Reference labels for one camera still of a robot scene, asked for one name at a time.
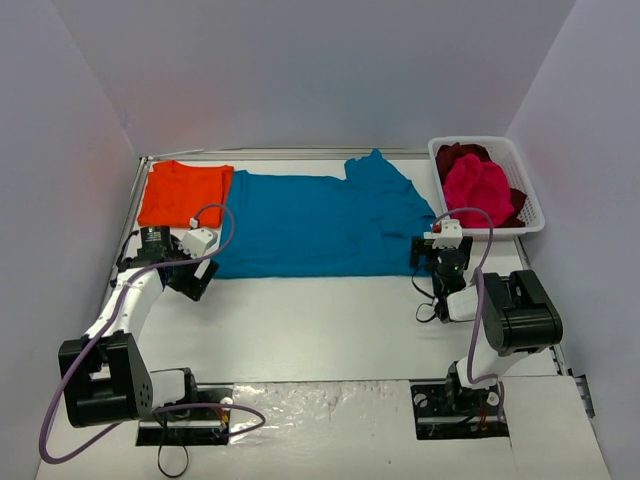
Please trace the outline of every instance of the white basket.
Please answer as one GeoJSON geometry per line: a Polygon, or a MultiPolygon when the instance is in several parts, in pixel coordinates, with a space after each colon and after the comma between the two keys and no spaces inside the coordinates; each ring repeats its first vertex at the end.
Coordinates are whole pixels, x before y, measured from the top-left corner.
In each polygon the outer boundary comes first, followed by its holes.
{"type": "MultiPolygon", "coordinates": [[[[525,224],[521,228],[496,228],[493,234],[496,238],[516,237],[529,232],[539,232],[544,227],[544,215],[538,203],[538,197],[533,190],[527,171],[524,168],[520,155],[515,145],[508,139],[502,137],[438,137],[429,142],[429,155],[431,156],[431,164],[433,166],[433,174],[435,176],[438,195],[442,211],[447,211],[447,202],[444,199],[440,176],[438,175],[438,166],[436,165],[436,154],[442,145],[453,145],[460,143],[462,145],[475,143],[487,149],[491,160],[500,165],[504,170],[509,186],[527,194],[527,200],[524,208],[518,215],[518,218],[525,224]]],[[[488,228],[465,228],[463,232],[474,237],[486,237],[489,234],[488,228]]]]}

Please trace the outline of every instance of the gray wall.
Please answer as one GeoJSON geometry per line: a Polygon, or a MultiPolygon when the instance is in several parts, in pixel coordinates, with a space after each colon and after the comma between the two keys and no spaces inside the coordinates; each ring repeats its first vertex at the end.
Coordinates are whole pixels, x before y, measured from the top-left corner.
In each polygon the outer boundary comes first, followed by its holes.
{"type": "Polygon", "coordinates": [[[140,154],[502,135],[574,0],[53,0],[140,154]]]}
{"type": "Polygon", "coordinates": [[[3,2],[0,61],[0,478],[23,479],[57,349],[95,319],[136,160],[48,0],[3,2]]]}
{"type": "Polygon", "coordinates": [[[508,132],[547,219],[526,248],[616,479],[639,475],[639,21],[639,2],[579,1],[508,132]]]}

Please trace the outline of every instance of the blue cloth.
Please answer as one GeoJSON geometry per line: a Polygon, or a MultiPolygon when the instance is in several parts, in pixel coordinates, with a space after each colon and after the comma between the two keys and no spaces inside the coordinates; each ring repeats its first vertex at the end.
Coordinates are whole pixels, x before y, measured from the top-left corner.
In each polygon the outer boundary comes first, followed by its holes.
{"type": "Polygon", "coordinates": [[[234,172],[236,231],[215,258],[216,278],[413,273],[411,237],[430,228],[429,204],[379,150],[344,167],[346,180],[234,172]]]}

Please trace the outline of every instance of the white tabletop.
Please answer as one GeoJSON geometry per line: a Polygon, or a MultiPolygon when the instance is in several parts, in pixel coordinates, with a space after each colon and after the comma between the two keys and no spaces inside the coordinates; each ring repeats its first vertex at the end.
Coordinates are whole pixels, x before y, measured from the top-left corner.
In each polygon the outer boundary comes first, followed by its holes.
{"type": "MultiPolygon", "coordinates": [[[[343,177],[348,157],[325,157],[223,163],[343,177]]],[[[387,158],[439,213],[429,160],[387,158]]],[[[483,248],[475,245],[472,267],[483,248]]],[[[514,242],[501,242],[485,271],[520,268],[514,242]]],[[[416,323],[421,301],[406,277],[214,281],[197,303],[165,291],[140,337],[147,367],[189,366],[199,382],[235,383],[236,403],[268,418],[228,447],[190,448],[183,478],[608,478],[573,379],[556,376],[548,351],[505,379],[510,439],[417,441],[406,380],[442,378],[470,337],[469,325],[416,323]]],[[[233,425],[251,421],[232,415],[233,425]]],[[[62,407],[51,451],[67,452],[96,430],[71,428],[62,407]]],[[[128,422],[67,464],[42,464],[38,480],[163,478],[156,449],[134,447],[135,432],[128,422]]],[[[164,462],[177,467],[182,455],[169,448],[164,462]]]]}

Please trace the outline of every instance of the pink cloth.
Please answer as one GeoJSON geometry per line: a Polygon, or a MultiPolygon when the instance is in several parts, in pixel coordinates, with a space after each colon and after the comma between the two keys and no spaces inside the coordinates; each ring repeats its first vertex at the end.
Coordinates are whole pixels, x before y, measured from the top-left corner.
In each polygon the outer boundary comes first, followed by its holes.
{"type": "MultiPolygon", "coordinates": [[[[511,190],[504,171],[494,162],[481,162],[469,153],[456,160],[442,186],[449,210],[460,207],[481,208],[494,226],[502,225],[513,214],[511,190]]],[[[487,220],[478,213],[453,215],[464,228],[487,228],[487,220]]]]}

